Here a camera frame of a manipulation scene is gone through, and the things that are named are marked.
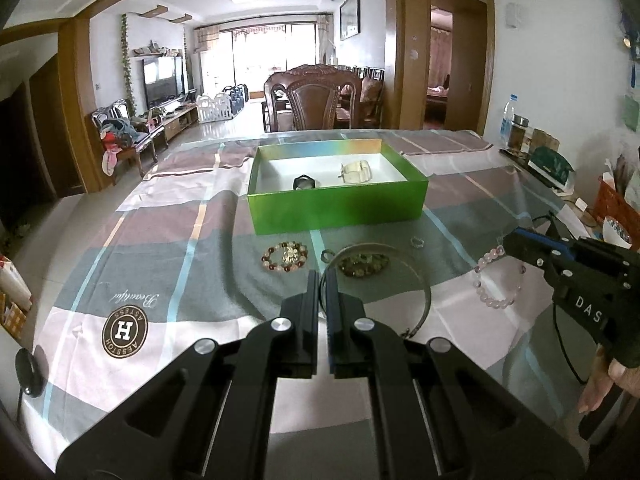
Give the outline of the person's right hand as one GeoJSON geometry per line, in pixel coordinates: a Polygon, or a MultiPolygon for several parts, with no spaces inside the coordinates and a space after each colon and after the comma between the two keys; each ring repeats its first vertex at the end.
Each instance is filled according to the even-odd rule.
{"type": "Polygon", "coordinates": [[[606,356],[605,348],[598,345],[592,361],[591,374],[577,403],[580,414],[600,408],[613,386],[619,386],[635,398],[640,396],[640,370],[628,368],[616,359],[606,356]]]}

